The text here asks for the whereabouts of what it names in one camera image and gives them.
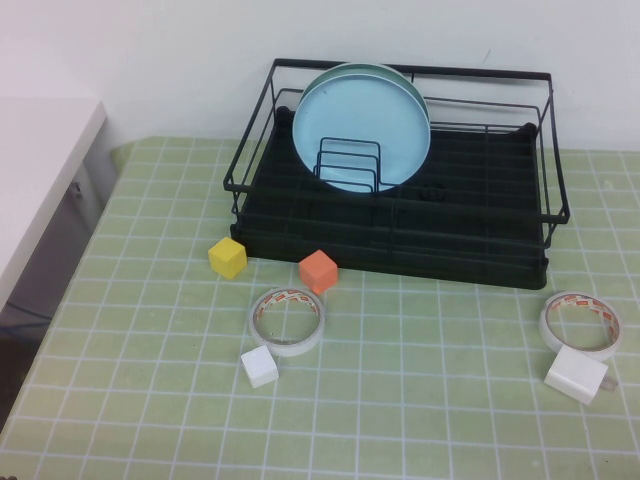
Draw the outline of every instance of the tape roll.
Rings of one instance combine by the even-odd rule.
[[[318,315],[318,326],[309,337],[299,342],[267,340],[258,332],[258,322],[264,311],[274,303],[293,301],[306,303]],[[280,357],[295,357],[302,355],[315,347],[324,332],[325,314],[322,303],[313,293],[295,288],[274,288],[262,295],[249,311],[249,330],[251,336],[259,345],[265,345],[272,355]]]
[[[549,325],[549,314],[562,306],[578,306],[585,307],[594,313],[597,313],[603,321],[607,324],[607,334],[609,336],[609,343],[604,347],[597,348],[577,348],[573,345],[560,340],[555,333],[551,331]],[[554,295],[547,303],[545,303],[544,309],[540,314],[540,322],[538,324],[540,329],[540,336],[544,343],[558,353],[563,345],[578,350],[584,353],[588,357],[594,360],[603,361],[611,357],[622,343],[622,321],[616,313],[615,309],[603,300],[599,300],[591,295],[580,292],[562,292]]]

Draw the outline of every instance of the white cube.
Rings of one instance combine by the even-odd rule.
[[[266,346],[261,346],[240,356],[253,388],[278,379],[278,367]]]
[[[609,367],[584,353],[563,345],[544,383],[589,405]]]

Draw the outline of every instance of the white table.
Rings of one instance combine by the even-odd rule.
[[[105,118],[95,99],[0,97],[0,308]]]

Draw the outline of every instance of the dish rack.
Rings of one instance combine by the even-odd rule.
[[[413,177],[382,191],[378,153],[371,193],[354,193],[318,178],[323,147],[310,172],[292,138],[304,89],[340,63],[273,62],[224,177],[232,238],[254,257],[322,249],[341,268],[544,287],[545,249],[570,215],[551,75],[389,65],[424,95],[431,147]]]

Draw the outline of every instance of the plate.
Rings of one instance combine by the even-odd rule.
[[[293,141],[304,165],[312,173],[319,165],[327,183],[351,192],[384,191],[411,178],[427,158],[429,114],[420,92],[395,70],[343,64],[303,93]]]

